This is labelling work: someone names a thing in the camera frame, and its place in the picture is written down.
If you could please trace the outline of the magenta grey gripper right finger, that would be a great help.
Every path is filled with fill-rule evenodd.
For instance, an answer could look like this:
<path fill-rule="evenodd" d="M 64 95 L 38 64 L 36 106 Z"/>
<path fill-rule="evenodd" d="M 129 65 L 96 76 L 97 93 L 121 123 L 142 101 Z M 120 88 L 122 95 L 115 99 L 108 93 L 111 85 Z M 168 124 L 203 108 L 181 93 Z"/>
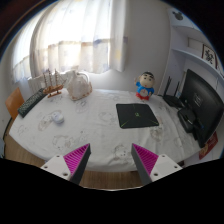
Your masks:
<path fill-rule="evenodd" d="M 136 144 L 132 144 L 131 154 L 143 185 L 181 170 L 167 155 L 157 155 Z"/>

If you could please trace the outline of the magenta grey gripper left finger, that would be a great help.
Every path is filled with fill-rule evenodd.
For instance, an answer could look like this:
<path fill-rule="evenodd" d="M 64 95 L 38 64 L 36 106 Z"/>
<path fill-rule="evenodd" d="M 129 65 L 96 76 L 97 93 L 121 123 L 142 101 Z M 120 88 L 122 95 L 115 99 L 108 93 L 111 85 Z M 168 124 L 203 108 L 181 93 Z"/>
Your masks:
<path fill-rule="evenodd" d="M 55 155 L 42 166 L 42 169 L 78 185 L 90 154 L 90 145 L 86 144 L 66 155 Z"/>

